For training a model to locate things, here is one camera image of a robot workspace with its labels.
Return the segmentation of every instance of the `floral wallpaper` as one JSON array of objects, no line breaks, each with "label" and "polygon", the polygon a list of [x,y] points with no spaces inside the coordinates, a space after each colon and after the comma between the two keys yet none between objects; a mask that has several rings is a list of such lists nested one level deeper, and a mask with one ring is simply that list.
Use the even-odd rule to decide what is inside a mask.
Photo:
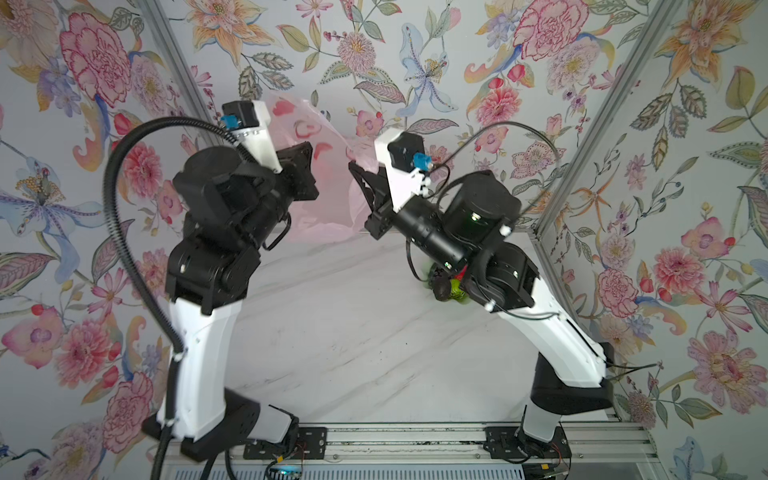
[{"label": "floral wallpaper", "polygon": [[[111,145],[185,103],[133,0],[0,0],[0,478],[148,475],[140,422],[170,347],[118,264],[101,206]],[[203,71],[196,75],[204,78]],[[155,294],[193,131],[125,161],[122,227]]]},{"label": "floral wallpaper", "polygon": [[768,4],[684,7],[544,242],[671,478],[764,478]]},{"label": "floral wallpaper", "polygon": [[[370,155],[379,132],[399,127],[424,135],[434,162],[446,159],[481,127],[521,121],[556,142],[561,167],[545,144],[509,127],[486,131],[451,167],[454,178],[492,170],[515,194],[533,201],[562,177],[655,2],[184,0],[162,5],[187,62],[196,65],[212,119],[221,115],[221,101],[290,93],[310,100],[347,137],[348,158]],[[335,162],[345,166],[348,158],[337,156]],[[434,184],[445,175],[445,169],[437,170]],[[353,184],[345,171],[334,182],[331,190],[343,192]],[[532,222],[549,198],[544,194],[521,223]],[[340,220],[339,213],[337,223],[353,225],[354,218],[344,213]]]}]

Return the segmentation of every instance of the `black mounting plate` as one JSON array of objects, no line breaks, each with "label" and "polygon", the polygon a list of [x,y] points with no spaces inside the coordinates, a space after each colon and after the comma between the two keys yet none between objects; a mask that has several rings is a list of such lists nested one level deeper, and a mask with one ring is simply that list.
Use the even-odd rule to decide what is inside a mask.
[{"label": "black mounting plate", "polygon": [[[506,426],[506,427],[485,427],[485,449],[491,454],[491,458],[497,458],[502,460],[522,460],[528,455],[523,452],[515,437],[515,433],[518,431],[518,426]],[[554,448],[544,452],[543,458],[570,458],[571,447],[568,444],[568,440],[565,438],[565,432],[561,427],[554,429],[554,437],[552,437],[551,444],[558,446],[560,453],[558,454]]]},{"label": "black mounting plate", "polygon": [[[296,443],[303,443],[305,460],[323,460],[326,454],[326,437],[328,429],[325,427],[299,427],[299,436]],[[243,459],[245,460],[274,460],[282,455],[283,452],[270,443],[256,442],[245,445]],[[301,456],[296,455],[291,460],[300,460]]]}]

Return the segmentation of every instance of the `white marble tabletop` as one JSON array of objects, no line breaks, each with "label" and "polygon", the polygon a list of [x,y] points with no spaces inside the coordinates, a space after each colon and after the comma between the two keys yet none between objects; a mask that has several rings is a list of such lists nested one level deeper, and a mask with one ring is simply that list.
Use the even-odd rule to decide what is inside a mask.
[{"label": "white marble tabletop", "polygon": [[[414,261],[429,264],[418,249]],[[244,395],[303,422],[521,418],[537,350],[478,304],[436,301],[398,233],[281,244],[263,253],[249,291],[227,365],[227,385]]]}]

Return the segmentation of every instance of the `orange starfish-like flower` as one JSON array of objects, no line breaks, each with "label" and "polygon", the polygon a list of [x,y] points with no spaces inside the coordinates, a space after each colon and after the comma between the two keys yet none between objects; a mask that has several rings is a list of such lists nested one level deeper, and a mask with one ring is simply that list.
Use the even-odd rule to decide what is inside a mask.
[{"label": "orange starfish-like flower", "polygon": [[600,189],[597,192],[593,192],[588,188],[580,188],[576,190],[574,193],[572,193],[571,195],[581,193],[581,199],[584,200],[584,203],[575,208],[576,210],[580,208],[582,210],[577,214],[571,215],[571,217],[578,217],[580,215],[584,215],[592,208],[592,205],[594,205],[594,209],[598,212],[598,222],[600,223],[600,228],[603,229],[603,231],[605,231],[605,227],[603,227],[603,219],[600,216],[600,204],[607,205],[608,208],[611,208],[611,205],[607,201],[603,200],[600,194],[603,193],[603,190],[608,188],[608,185],[611,184],[611,181],[614,179],[614,175],[616,175],[616,172],[618,171],[619,171],[618,168],[614,170],[614,173],[611,175],[611,178],[609,178],[608,181],[605,182],[605,185],[600,187]]},{"label": "orange starfish-like flower", "polygon": [[687,70],[701,80],[720,86],[719,53],[746,43],[741,23],[758,2],[755,0],[693,0],[688,17],[674,26],[674,33],[656,52],[656,57],[672,57],[670,74],[663,88]]},{"label": "orange starfish-like flower", "polygon": [[258,25],[256,20],[266,10],[249,0],[186,0],[192,7],[187,22],[194,25],[192,44],[195,51],[218,43],[240,67],[243,44],[279,45],[280,42]]}]

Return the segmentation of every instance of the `wall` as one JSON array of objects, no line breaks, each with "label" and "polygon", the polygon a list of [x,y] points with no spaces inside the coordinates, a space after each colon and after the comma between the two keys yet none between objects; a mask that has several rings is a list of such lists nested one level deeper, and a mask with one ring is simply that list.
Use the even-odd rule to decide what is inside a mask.
[{"label": "wall", "polygon": [[[131,0],[0,0],[0,478],[148,475],[139,422],[170,347],[108,241],[101,177],[135,124],[184,111],[155,47]],[[184,210],[168,180],[194,142],[149,137],[121,184],[159,297]]]},{"label": "wall", "polygon": [[[605,99],[655,2],[650,0],[226,0],[162,2],[187,62],[197,66],[212,118],[217,105],[267,92],[305,98],[349,137],[347,155],[319,157],[324,214],[340,240],[355,218],[323,202],[353,185],[348,157],[369,157],[372,139],[399,127],[425,135],[443,161],[479,128],[521,121],[545,132],[564,156]],[[283,112],[273,111],[276,117]],[[300,127],[304,138],[319,128]],[[454,178],[490,169],[528,200],[563,174],[542,143],[494,127],[451,162]],[[445,169],[432,175],[445,179]],[[521,222],[543,211],[548,194]],[[295,230],[301,231],[299,225]]]},{"label": "wall", "polygon": [[768,5],[693,0],[545,237],[674,478],[762,478]]}]

